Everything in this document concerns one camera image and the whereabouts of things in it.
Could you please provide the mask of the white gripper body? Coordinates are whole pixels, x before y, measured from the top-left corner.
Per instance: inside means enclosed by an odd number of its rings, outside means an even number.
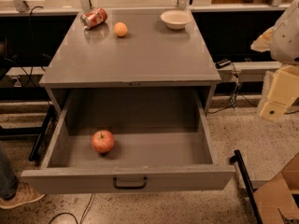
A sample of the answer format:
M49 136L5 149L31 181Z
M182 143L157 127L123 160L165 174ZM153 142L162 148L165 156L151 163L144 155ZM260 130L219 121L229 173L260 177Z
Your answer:
M299 0L293 0L276 21L270 53L271 57L280 63L299 64Z

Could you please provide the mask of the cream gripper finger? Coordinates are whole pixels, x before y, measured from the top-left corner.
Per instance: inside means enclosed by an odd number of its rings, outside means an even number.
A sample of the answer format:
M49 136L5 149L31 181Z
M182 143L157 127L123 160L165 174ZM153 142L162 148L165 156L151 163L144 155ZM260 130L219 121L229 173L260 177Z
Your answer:
M258 52L266 52L270 50L273 28L270 27L264 31L256 40L253 41L250 48Z
M285 65L276 72L267 71L263 80L259 117L269 121L280 119L299 98L299 68Z

